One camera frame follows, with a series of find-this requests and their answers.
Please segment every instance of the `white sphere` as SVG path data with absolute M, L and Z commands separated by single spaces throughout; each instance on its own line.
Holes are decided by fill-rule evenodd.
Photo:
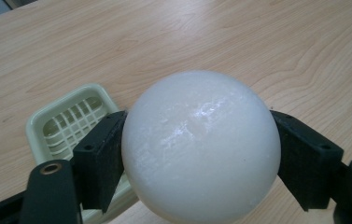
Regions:
M 175 223 L 231 223 L 272 186 L 280 164 L 275 121 L 240 81 L 210 71 L 166 77 L 134 104 L 123 164 L 140 200 Z

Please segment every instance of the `light brown tabletop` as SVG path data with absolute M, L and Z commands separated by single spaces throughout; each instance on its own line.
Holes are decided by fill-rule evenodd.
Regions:
M 238 78 L 352 160 L 352 0 L 39 0 L 0 15 L 0 201 L 35 167 L 24 126 L 38 108 L 89 82 L 129 108 L 191 69 Z M 333 223 L 333 208 L 305 213 L 277 179 L 238 223 Z M 111 223 L 166 222 L 137 203 Z

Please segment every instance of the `round white object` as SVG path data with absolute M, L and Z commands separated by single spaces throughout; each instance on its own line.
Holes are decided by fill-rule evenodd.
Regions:
M 232 223 L 250 212 L 275 180 L 280 150 L 260 97 L 210 71 L 154 84 L 129 111 L 122 136 L 135 193 L 175 223 Z

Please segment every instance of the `light green basket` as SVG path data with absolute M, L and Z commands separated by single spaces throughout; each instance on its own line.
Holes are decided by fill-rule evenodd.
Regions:
M 70 160 L 79 141 L 108 113 L 120 111 L 106 90 L 87 84 L 36 111 L 27 121 L 26 135 L 37 164 Z M 105 214 L 82 210 L 84 223 L 102 223 L 138 201 L 126 175 L 123 175 Z

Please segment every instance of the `wood grain surface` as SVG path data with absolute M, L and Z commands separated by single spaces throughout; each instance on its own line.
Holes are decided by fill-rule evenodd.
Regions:
M 35 167 L 24 126 L 38 108 L 89 82 L 129 108 L 190 69 L 238 78 L 352 160 L 352 0 L 39 0 L 0 15 L 0 201 Z M 237 223 L 333 223 L 333 207 L 305 213 L 276 179 Z M 137 203 L 110 223 L 166 222 Z

